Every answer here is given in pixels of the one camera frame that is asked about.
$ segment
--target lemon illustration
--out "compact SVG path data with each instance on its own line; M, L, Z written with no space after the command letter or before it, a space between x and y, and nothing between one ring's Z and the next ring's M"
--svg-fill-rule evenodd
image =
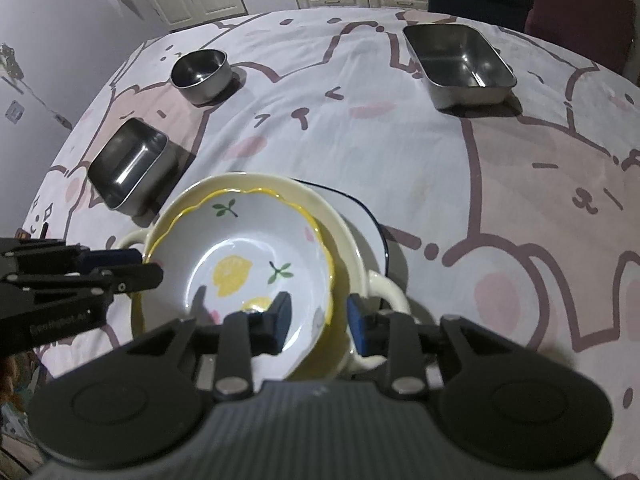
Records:
M250 300L246 300L240 310L244 310L246 312L265 312L271 306L271 298L266 298L265 296L258 296L257 298L251 298Z
M213 270L213 284L218 287L218 297L224 298L240 290L249 277L253 263L242 256L226 256Z

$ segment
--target metal tray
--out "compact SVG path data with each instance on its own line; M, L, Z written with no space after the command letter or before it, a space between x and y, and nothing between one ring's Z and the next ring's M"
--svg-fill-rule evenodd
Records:
M517 79L486 38L457 23L404 28L413 55L420 60L433 105L492 105L504 101Z
M109 209L135 216L177 165L168 137L139 119L129 119L91 163L88 176Z

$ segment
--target lemon print bowl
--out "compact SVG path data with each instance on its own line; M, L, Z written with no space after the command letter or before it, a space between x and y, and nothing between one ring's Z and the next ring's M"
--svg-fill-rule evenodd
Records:
M280 291L291 295L282 353L252 359L256 387L292 373L331 322L334 264L316 221L271 190L210 194L175 217L146 260L164 270L161 285L142 295L146 330L176 317L220 323L238 310L264 311Z

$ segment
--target ribbed gray surface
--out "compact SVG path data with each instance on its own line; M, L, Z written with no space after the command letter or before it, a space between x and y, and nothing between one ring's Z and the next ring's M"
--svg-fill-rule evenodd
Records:
M418 404L369 383L267 383L253 399L217 407L171 454L127 470L50 462L36 480L602 480L582 463L543 473L480 462L442 436Z

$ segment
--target round metal bowl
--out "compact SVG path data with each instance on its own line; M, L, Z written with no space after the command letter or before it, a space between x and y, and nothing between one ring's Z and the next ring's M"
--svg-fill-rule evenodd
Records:
M171 70L171 83L195 105L208 103L231 81L233 71L221 50L196 50L182 56Z

